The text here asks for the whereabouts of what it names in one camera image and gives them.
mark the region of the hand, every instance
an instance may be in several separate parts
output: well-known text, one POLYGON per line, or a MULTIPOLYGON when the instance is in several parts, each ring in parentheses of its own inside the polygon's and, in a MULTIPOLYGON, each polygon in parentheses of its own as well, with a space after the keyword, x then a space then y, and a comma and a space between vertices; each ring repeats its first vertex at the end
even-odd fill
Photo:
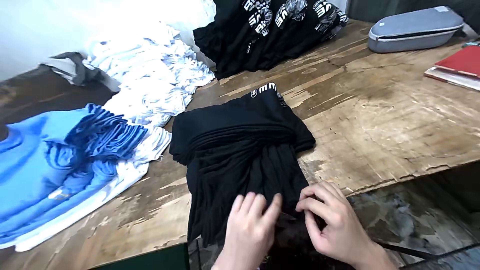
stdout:
POLYGON ((352 206, 336 184, 322 181, 304 188, 296 211, 305 212, 305 225, 318 252, 348 263, 358 270, 397 269, 385 250, 368 237, 352 206), (310 197, 313 195, 323 202, 310 197), (327 223, 322 231, 313 214, 327 223))
POLYGON ((267 201, 261 194, 248 193, 235 199, 227 222, 225 245, 213 270, 257 269, 273 245, 275 223, 282 209, 276 194, 262 215, 267 201))

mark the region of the stack of black t-shirts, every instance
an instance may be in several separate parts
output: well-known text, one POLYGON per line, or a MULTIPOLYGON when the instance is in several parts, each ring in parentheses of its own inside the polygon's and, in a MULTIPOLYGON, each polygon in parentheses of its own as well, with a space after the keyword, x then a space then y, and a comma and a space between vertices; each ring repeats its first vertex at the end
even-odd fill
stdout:
POLYGON ((315 139, 277 93, 274 83, 222 105, 181 113, 175 118, 170 154, 187 166, 192 194, 188 240, 204 245, 225 238, 228 214, 238 194, 265 195, 268 204, 283 196, 283 211, 295 206, 308 185, 296 153, 315 139))
POLYGON ((333 38, 348 17, 324 0, 214 0, 215 20, 195 29, 217 79, 268 70, 333 38))

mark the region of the black t-shirt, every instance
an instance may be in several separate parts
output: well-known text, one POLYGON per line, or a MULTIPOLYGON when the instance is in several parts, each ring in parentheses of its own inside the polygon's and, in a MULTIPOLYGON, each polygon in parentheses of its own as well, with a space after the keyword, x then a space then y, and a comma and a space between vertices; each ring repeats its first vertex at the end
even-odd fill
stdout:
POLYGON ((276 91, 274 83, 241 98, 179 114, 172 127, 170 154, 187 166, 192 194, 189 240, 223 242, 228 214, 238 194, 283 196, 283 211, 295 211, 308 185, 296 153, 315 139, 276 91))

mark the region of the red folder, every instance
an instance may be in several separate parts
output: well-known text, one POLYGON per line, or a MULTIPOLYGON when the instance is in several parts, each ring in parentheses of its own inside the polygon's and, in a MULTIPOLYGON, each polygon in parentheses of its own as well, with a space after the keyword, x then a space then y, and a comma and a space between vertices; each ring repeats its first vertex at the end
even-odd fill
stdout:
POLYGON ((435 67, 480 78, 480 46, 467 46, 435 63, 435 67))

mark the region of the white wall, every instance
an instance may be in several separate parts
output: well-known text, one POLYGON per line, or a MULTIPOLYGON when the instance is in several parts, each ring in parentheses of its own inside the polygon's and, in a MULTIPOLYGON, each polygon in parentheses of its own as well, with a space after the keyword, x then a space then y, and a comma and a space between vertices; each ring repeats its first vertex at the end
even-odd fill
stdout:
POLYGON ((96 36, 162 21, 192 46, 192 30, 213 21, 213 0, 0 0, 0 80, 49 56, 80 51, 96 36))
POLYGON ((347 13, 348 0, 327 0, 328 2, 334 4, 339 9, 347 13))

